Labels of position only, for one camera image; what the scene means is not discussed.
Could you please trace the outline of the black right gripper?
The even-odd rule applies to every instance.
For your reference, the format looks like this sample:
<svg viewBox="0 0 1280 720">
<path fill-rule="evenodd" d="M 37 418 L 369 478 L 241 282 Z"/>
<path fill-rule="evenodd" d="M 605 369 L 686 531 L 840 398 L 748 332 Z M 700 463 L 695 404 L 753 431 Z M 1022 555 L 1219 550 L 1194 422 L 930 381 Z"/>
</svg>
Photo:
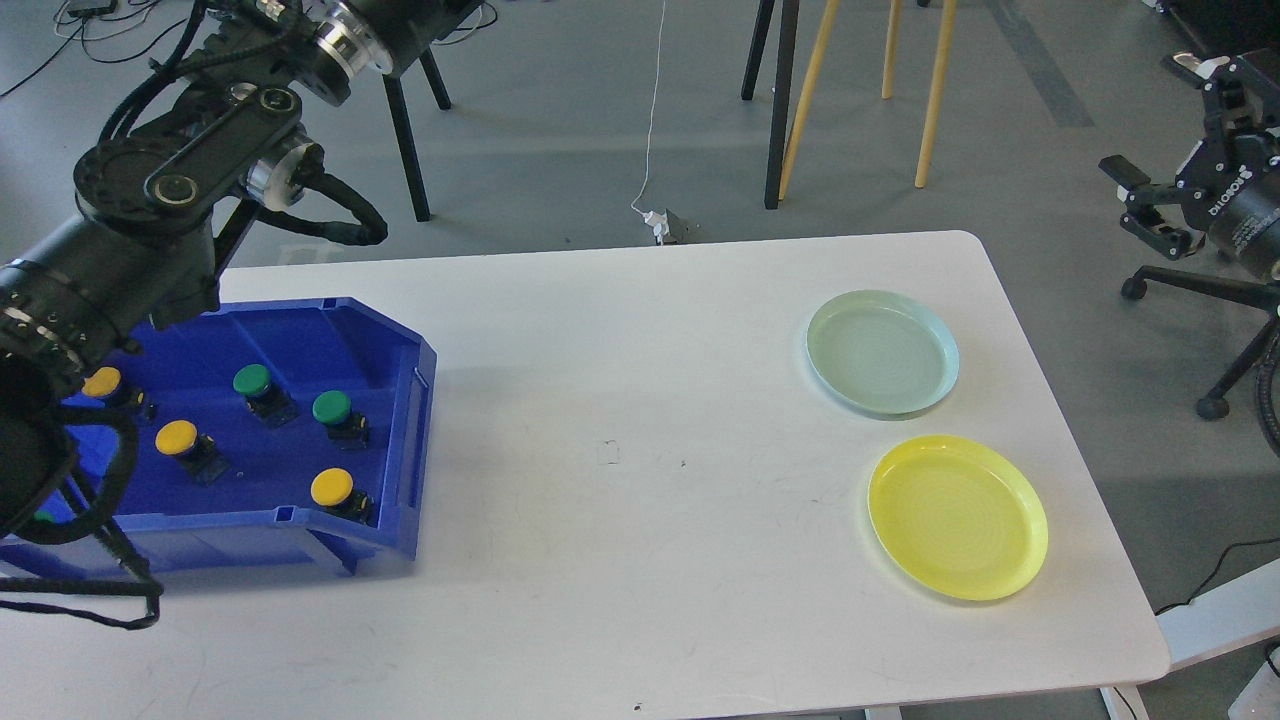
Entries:
<svg viewBox="0 0 1280 720">
<path fill-rule="evenodd" d="M 1158 211 L 1183 205 L 1190 227 L 1221 251 L 1276 251 L 1279 55 L 1174 53 L 1162 68 L 1199 91 L 1204 138 L 1172 183 L 1153 183 L 1123 155 L 1100 160 L 1125 206 L 1121 228 L 1164 258 L 1198 254 L 1204 240 Z"/>
</svg>

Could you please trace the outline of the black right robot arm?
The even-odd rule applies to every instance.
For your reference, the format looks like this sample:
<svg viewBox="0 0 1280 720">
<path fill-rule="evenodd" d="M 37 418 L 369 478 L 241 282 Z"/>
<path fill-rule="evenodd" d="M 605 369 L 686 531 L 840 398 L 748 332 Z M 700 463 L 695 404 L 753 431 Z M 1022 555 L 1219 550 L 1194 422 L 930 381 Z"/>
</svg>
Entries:
<svg viewBox="0 0 1280 720">
<path fill-rule="evenodd" d="M 1125 205 L 1123 228 L 1171 259 L 1198 251 L 1198 231 L 1253 277 L 1276 281 L 1277 51 L 1207 60 L 1174 53 L 1162 64 L 1199 92 L 1203 137 L 1167 183 L 1155 183 L 1121 155 L 1100 161 Z"/>
</svg>

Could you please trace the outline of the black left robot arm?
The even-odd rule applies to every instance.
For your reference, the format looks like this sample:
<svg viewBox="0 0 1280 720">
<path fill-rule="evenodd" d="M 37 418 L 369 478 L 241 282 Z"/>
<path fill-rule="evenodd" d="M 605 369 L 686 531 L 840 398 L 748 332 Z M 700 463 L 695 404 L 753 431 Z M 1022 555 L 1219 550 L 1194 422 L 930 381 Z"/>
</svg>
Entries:
<svg viewBox="0 0 1280 720">
<path fill-rule="evenodd" d="M 115 514 L 140 429 L 127 409 L 70 397 L 133 329 L 219 309 L 219 281 L 262 222 L 344 246 L 388 234 L 375 206 L 328 173 L 305 135 L 302 85 L 338 106 L 362 70 L 383 77 L 416 218 L 430 217 L 399 79 L 477 1 L 196 1 L 173 53 L 152 67 L 77 161 L 77 214 L 3 268 L 3 534 L 35 544 L 95 538 L 123 582 L 4 578 L 3 607 L 134 632 L 160 618 L 163 584 Z"/>
</svg>

